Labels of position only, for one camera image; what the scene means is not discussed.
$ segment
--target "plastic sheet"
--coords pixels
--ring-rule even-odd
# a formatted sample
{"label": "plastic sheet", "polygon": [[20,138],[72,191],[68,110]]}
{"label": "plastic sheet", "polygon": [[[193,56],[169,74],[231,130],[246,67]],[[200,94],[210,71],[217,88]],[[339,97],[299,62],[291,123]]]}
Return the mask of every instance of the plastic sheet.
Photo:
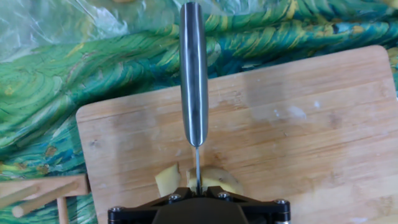
{"label": "plastic sheet", "polygon": [[[85,173],[80,106],[178,85],[184,2],[3,0],[0,181]],[[398,20],[382,1],[199,2],[210,78],[374,44],[389,49],[398,76]],[[68,208],[71,223],[96,223],[90,195]],[[55,203],[19,220],[11,207],[0,211],[0,223],[56,219]]]}
{"label": "plastic sheet", "polygon": [[[189,0],[3,0],[0,8],[0,61],[19,48],[75,44],[133,34],[178,23]],[[392,12],[379,2],[360,0],[199,0],[208,15],[238,16],[273,12],[280,19],[377,19]]]}

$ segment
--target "wooden dowel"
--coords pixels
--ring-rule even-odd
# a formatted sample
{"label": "wooden dowel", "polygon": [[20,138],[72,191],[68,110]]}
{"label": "wooden dowel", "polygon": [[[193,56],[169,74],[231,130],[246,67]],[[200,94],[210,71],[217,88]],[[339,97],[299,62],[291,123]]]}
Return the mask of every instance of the wooden dowel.
{"label": "wooden dowel", "polygon": [[67,198],[57,198],[57,207],[60,224],[69,224]]}
{"label": "wooden dowel", "polygon": [[15,202],[18,202],[28,196],[31,196],[32,194],[36,193],[38,190],[39,188],[37,186],[30,186],[22,190],[18,190],[17,192],[7,195],[3,198],[0,198],[0,209]]}
{"label": "wooden dowel", "polygon": [[12,209],[12,214],[16,218],[20,218],[29,212],[35,210],[36,208],[39,208],[46,203],[49,203],[59,197],[64,196],[65,194],[71,192],[72,190],[75,190],[78,187],[78,184],[76,182],[69,183],[67,185],[64,185],[63,187],[59,187],[55,190],[52,190],[46,194],[43,194],[35,199],[29,200],[25,203],[20,204],[19,206],[15,206]]}

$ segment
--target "food slice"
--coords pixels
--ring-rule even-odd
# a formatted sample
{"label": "food slice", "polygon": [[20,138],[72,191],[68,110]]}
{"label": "food slice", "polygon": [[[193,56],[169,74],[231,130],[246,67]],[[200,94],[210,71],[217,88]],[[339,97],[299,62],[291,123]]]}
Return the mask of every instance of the food slice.
{"label": "food slice", "polygon": [[161,197],[173,193],[180,186],[181,181],[178,163],[157,174],[155,180]]}
{"label": "food slice", "polygon": [[[224,190],[243,195],[243,186],[235,179],[228,171],[215,167],[215,166],[204,166],[200,168],[201,175],[201,186],[202,191],[206,191],[208,187],[220,186]],[[188,185],[192,191],[196,191],[197,187],[197,174],[196,168],[192,168],[187,171]]]}

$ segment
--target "wooden cutting board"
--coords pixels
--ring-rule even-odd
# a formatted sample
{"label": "wooden cutting board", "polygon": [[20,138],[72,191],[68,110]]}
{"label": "wooden cutting board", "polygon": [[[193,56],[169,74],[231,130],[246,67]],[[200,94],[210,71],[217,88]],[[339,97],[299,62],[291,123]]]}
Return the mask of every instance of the wooden cutting board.
{"label": "wooden cutting board", "polygon": [[[209,81],[201,161],[258,200],[286,198],[292,221],[398,223],[398,104],[387,52],[349,50]],[[154,176],[194,167],[180,87],[86,105],[77,113],[99,223],[154,200]]]}

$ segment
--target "green fabric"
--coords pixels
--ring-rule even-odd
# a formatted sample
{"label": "green fabric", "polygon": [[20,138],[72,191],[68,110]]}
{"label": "green fabric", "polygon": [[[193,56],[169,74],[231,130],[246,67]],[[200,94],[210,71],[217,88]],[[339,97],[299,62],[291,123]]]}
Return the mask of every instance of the green fabric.
{"label": "green fabric", "polygon": [[[205,16],[210,78],[374,44],[389,49],[396,72],[398,20],[387,5],[277,2],[245,16]],[[0,63],[0,181],[85,173],[80,106],[179,84],[178,22],[15,54],[25,56]],[[0,210],[0,223],[55,223],[58,216],[55,202],[18,220],[11,208]],[[90,195],[68,198],[68,209],[71,223],[96,223]]]}

